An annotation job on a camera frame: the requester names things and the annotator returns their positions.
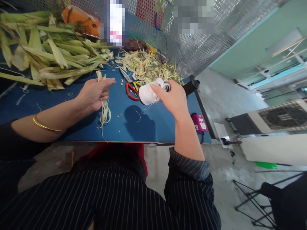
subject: gold bangle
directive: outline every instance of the gold bangle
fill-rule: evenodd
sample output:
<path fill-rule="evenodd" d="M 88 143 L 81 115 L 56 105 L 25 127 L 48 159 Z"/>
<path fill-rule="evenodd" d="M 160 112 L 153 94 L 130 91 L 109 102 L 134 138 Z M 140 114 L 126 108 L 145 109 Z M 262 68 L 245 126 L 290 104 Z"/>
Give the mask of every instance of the gold bangle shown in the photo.
<path fill-rule="evenodd" d="M 33 117 L 33 121 L 35 122 L 35 124 L 37 124 L 39 127 L 44 128 L 44 129 L 48 129 L 48 130 L 52 130 L 52 131 L 65 131 L 66 129 L 51 129 L 48 128 L 46 126 L 43 126 L 42 124 L 40 124 L 37 119 L 36 119 L 37 114 Z"/>

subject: striped shirt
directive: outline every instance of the striped shirt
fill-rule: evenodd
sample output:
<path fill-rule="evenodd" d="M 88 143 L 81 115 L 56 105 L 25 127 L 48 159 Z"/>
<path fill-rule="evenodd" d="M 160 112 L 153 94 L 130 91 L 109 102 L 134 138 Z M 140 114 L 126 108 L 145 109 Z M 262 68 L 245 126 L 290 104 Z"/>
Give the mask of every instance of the striped shirt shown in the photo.
<path fill-rule="evenodd" d="M 20 143 L 10 146 L 2 132 L 2 146 L 12 149 L 1 153 L 0 229 L 86 230 L 93 221 L 95 229 L 221 228 L 206 161 L 188 159 L 170 148 L 166 200 L 146 186 L 141 160 L 125 151 L 108 154 L 99 163 L 77 162 L 70 172 L 17 194 L 18 181 L 35 162 L 31 157 L 50 143 L 34 143 L 5 125 L 0 128 L 13 135 L 11 142 Z"/>

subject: pink device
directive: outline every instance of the pink device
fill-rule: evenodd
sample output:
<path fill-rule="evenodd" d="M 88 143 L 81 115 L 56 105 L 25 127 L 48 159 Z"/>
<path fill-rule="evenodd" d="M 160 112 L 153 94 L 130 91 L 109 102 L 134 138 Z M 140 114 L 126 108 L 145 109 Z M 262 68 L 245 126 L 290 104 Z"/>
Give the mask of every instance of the pink device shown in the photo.
<path fill-rule="evenodd" d="M 192 115 L 192 120 L 193 120 L 193 123 L 195 125 L 197 132 L 201 133 L 201 132 L 207 132 L 208 131 L 206 122 L 205 122 L 204 117 L 202 115 L 195 113 L 195 114 Z"/>

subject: orange bag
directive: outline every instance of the orange bag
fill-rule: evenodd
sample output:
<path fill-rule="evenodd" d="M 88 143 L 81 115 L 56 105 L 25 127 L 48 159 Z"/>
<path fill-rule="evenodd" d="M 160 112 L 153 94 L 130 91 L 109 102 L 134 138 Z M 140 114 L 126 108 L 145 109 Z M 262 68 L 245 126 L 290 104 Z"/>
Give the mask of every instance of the orange bag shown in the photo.
<path fill-rule="evenodd" d="M 82 21 L 82 25 L 84 26 L 84 33 L 90 34 L 93 36 L 99 36 L 98 29 L 100 27 L 100 21 L 98 18 L 87 14 L 83 10 L 81 10 L 79 7 L 74 5 L 68 5 L 62 12 L 62 18 L 64 20 L 64 23 L 67 23 L 69 15 L 69 22 L 68 23 L 75 23 Z"/>

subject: blue table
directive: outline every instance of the blue table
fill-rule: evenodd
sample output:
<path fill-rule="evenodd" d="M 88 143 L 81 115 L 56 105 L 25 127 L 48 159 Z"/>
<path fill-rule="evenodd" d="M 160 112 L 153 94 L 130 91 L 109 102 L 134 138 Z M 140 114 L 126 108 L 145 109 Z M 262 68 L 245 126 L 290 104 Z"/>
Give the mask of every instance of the blue table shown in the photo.
<path fill-rule="evenodd" d="M 155 103 L 150 109 L 139 101 L 133 101 L 126 95 L 125 81 L 121 85 L 119 69 L 104 66 L 102 75 L 108 78 L 114 77 L 117 84 L 110 87 L 109 108 L 111 110 L 111 121 L 103 126 L 104 138 L 110 142 L 175 142 L 175 120 L 172 114 L 165 108 L 163 103 Z M 0 99 L 0 123 L 6 123 L 13 119 L 22 118 L 39 112 L 37 106 L 45 110 L 61 102 L 75 98 L 83 87 L 84 82 L 89 79 L 97 78 L 95 72 L 90 76 L 82 77 L 74 82 L 65 90 L 53 91 L 46 90 L 46 87 L 29 86 L 27 93 L 19 105 L 18 99 L 24 94 L 19 86 L 16 86 L 7 96 Z M 188 108 L 190 113 L 201 114 L 196 96 L 194 93 L 188 96 Z M 97 111 L 86 117 L 75 126 L 71 127 L 61 139 L 64 141 L 104 141 L 99 127 L 99 112 Z M 204 134 L 204 143 L 211 143 L 208 132 Z"/>

